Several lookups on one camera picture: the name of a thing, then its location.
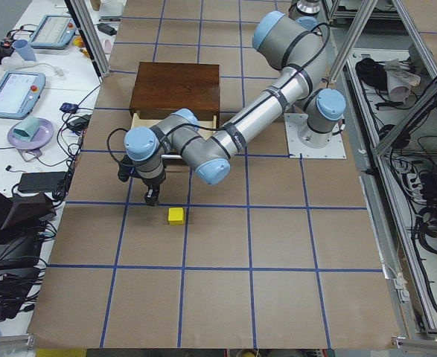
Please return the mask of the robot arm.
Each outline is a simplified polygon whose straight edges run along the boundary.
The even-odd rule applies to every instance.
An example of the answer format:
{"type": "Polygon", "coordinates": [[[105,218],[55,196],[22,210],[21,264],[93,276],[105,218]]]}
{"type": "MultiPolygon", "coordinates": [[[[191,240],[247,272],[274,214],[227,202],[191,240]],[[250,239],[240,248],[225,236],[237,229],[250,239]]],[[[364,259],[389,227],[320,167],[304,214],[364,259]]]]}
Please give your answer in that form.
{"type": "Polygon", "coordinates": [[[252,46],[279,71],[279,78],[210,138],[200,134],[198,120],[188,109],[175,111],[151,127],[128,130],[124,136],[126,154],[118,162],[118,179],[141,179],[147,186],[145,203],[156,206],[166,179],[162,157],[177,152],[202,181],[218,184],[229,174],[231,157],[292,105],[307,115],[298,130],[300,141],[311,148],[325,147],[346,107],[345,98],[337,90],[319,87],[330,38],[321,32],[329,30],[326,22],[306,28],[277,10],[265,15],[253,33],[252,46]]]}

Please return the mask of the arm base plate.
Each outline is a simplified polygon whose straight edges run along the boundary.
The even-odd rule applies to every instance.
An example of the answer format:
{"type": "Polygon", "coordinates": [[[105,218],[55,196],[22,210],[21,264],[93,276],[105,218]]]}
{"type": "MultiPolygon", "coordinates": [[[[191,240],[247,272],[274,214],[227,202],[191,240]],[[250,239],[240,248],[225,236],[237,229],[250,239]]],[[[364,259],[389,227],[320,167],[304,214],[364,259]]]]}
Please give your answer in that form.
{"type": "Polygon", "coordinates": [[[342,135],[335,124],[331,132],[319,134],[307,125],[306,114],[286,113],[284,125],[290,158],[303,159],[346,159],[342,135]]]}

